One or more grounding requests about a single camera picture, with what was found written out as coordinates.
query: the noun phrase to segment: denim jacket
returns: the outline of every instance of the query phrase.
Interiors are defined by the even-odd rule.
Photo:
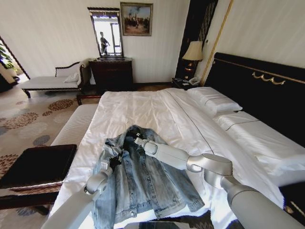
[[[95,202],[92,210],[95,228],[113,228],[115,223],[150,209],[159,219],[185,205],[192,212],[202,208],[204,203],[186,172],[146,156],[143,148],[126,136],[130,130],[141,133],[143,138],[166,144],[153,130],[136,125],[116,138],[106,139],[93,174],[100,171],[102,160],[109,160],[121,152],[122,164],[115,168],[105,191]]]

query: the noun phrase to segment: patterned carpet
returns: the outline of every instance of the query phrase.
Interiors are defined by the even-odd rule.
[[[32,98],[28,99],[18,88],[0,93],[0,177],[26,148],[53,142],[78,107],[76,94],[31,92]],[[38,229],[45,220],[31,208],[0,210],[1,229]]]

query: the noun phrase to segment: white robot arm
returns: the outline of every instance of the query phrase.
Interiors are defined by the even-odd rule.
[[[232,162],[222,156],[202,154],[189,156],[185,151],[168,145],[137,138],[145,153],[178,169],[201,172],[205,181],[223,188],[230,208],[246,229],[304,229],[304,226],[280,209],[263,194],[233,177]]]
[[[212,154],[189,156],[185,151],[147,139],[136,138],[146,155],[157,158],[177,169],[191,172],[204,170],[205,181],[223,188],[234,214],[246,229],[305,229],[305,227],[280,209],[257,190],[242,185],[233,177],[232,162]],[[95,200],[105,190],[108,177],[112,174],[109,164],[104,163],[100,173],[93,175],[86,186],[73,194],[46,223],[43,229],[78,228],[91,211]]]

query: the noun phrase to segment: table lamp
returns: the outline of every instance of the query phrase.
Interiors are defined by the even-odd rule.
[[[191,76],[185,76],[186,79],[192,78],[194,73],[194,61],[202,61],[202,43],[203,42],[191,42],[189,48],[187,49],[185,55],[182,57],[184,60],[191,61],[185,68],[187,73]]]

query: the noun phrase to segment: picture frame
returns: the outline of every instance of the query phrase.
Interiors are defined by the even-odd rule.
[[[121,2],[123,36],[151,36],[152,3]]]

